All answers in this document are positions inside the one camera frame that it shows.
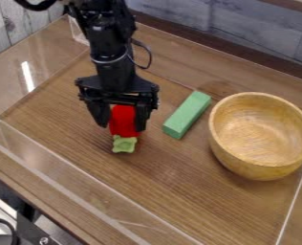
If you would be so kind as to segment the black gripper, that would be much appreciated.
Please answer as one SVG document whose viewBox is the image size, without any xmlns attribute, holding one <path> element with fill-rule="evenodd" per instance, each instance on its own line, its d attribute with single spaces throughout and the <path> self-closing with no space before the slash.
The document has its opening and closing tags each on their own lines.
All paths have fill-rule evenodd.
<svg viewBox="0 0 302 245">
<path fill-rule="evenodd" d="M 91 55 L 96 74 L 75 80 L 78 97 L 100 127 L 107 127 L 110 107 L 128 105 L 136 111 L 136 132 L 146 130 L 150 111 L 159 107 L 160 87 L 136 74 L 130 54 L 119 56 Z"/>
</svg>

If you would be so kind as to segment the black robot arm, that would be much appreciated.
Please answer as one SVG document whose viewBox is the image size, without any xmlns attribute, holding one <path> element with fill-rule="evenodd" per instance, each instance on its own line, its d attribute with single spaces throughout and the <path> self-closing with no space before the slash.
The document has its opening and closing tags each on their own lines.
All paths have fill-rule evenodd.
<svg viewBox="0 0 302 245">
<path fill-rule="evenodd" d="M 136 20 L 124 0 L 72 0 L 70 10 L 90 44 L 96 74 L 78 78 L 79 99 L 102 127 L 110 124 L 114 105 L 127 105 L 136 113 L 134 127 L 146 130 L 151 113 L 159 107 L 160 87 L 136 74 L 134 39 Z"/>
</svg>

